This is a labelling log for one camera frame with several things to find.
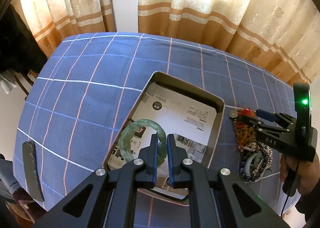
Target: curtain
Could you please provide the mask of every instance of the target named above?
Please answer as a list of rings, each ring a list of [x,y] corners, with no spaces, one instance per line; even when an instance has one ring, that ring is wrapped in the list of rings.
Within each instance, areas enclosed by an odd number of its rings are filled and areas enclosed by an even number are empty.
[[[138,0],[139,32],[206,44],[289,84],[320,74],[320,19],[312,0]]]
[[[67,36],[115,31],[110,0],[13,0],[12,4],[47,57]]]

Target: green jade bangle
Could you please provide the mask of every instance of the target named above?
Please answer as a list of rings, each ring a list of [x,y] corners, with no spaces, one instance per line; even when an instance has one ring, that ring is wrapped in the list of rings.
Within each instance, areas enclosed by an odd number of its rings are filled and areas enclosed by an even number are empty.
[[[161,164],[165,161],[167,157],[167,136],[165,135],[162,127],[156,123],[155,121],[148,119],[140,119],[133,123],[130,123],[122,132],[121,137],[118,141],[118,148],[120,150],[121,156],[125,160],[125,162],[129,162],[134,160],[133,155],[130,153],[131,142],[130,140],[134,136],[134,133],[141,129],[143,126],[151,127],[152,129],[157,131],[157,135],[159,137],[159,145],[158,145],[158,160],[157,166],[161,166]]]

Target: black cable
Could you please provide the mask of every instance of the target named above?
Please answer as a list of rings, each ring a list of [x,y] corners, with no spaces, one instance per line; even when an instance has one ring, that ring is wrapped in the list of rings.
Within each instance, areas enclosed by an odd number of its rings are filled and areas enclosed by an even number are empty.
[[[297,164],[297,167],[296,167],[296,171],[295,171],[296,174],[298,172],[299,165],[300,165],[300,161],[298,161],[298,164]],[[288,194],[287,194],[287,198],[286,198],[286,200],[284,202],[284,205],[283,205],[283,208],[282,208],[282,211],[281,211],[281,218],[282,218],[282,215],[283,215],[283,211],[284,211],[285,205],[288,202],[288,198],[289,198],[289,195],[290,195],[290,192],[291,192],[292,185],[293,185],[293,182],[291,183],[291,186],[290,186]]]

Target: table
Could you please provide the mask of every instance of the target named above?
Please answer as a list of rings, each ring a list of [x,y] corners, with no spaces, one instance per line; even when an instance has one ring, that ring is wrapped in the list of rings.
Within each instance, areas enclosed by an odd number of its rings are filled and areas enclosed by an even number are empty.
[[[240,154],[230,110],[261,108],[296,116],[292,88],[266,70],[212,47],[140,33],[67,37],[37,78],[23,109],[14,174],[26,188],[21,145],[36,143],[45,201],[51,209],[102,166],[110,144],[154,71],[183,79],[222,97],[226,108],[210,168],[238,171]],[[271,171],[248,183],[277,213],[285,197],[278,152]],[[289,198],[287,208],[299,198]],[[138,193],[135,227],[189,227],[188,207]]]

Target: person's hand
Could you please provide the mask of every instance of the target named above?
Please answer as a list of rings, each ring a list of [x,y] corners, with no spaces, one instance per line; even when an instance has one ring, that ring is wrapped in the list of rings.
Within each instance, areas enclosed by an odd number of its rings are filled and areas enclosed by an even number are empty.
[[[295,171],[297,169],[297,164],[297,159],[287,157],[285,155],[281,156],[280,180],[282,182],[287,178],[289,168]],[[313,162],[300,161],[298,175],[301,176],[300,183],[298,185],[298,192],[302,195],[309,194],[315,188],[320,178],[320,165],[317,153]]]

